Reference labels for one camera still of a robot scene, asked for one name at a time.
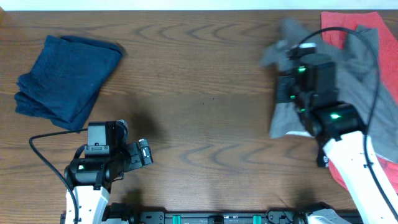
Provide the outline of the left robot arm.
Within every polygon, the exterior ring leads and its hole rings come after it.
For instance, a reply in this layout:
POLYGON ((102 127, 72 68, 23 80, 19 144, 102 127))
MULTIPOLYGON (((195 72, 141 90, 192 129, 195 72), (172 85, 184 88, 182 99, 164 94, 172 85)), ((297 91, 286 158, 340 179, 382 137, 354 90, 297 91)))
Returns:
POLYGON ((112 184, 125 173, 153 163, 146 139, 128 143, 124 120, 91 122, 88 140, 80 147, 64 176, 67 210, 61 223, 139 223, 139 216, 125 203, 109 204, 112 184))

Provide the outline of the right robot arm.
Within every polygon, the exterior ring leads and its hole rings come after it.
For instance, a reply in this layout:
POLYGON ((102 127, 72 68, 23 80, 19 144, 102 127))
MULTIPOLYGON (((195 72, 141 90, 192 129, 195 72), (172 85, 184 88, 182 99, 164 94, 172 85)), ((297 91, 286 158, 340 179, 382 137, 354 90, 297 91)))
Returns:
POLYGON ((397 194, 375 155, 359 112, 338 99, 336 64, 325 54, 289 53, 277 99, 334 164, 364 223, 397 223, 397 194))

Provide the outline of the grey shorts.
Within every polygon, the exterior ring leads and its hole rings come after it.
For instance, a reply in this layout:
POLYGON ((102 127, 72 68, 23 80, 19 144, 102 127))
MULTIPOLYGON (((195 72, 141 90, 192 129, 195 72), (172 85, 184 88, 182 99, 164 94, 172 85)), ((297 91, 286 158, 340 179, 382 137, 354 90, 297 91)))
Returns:
MULTIPOLYGON (((276 64, 280 72, 292 67, 286 53, 312 32, 295 19, 280 22, 282 38, 266 48, 261 65, 276 64)), ((351 103, 361 118, 367 120, 376 87, 376 74, 371 51, 355 36, 348 35, 345 47, 338 49, 322 40, 320 36, 310 39, 320 53, 329 55, 337 64, 336 85, 340 90, 339 99, 351 103)), ((384 85, 379 87, 376 109, 369 129, 374 151, 378 156, 389 155, 397 159, 397 106, 384 85)), ((280 138, 288 133, 306 135, 293 103, 275 106, 269 130, 270 138, 280 138)))

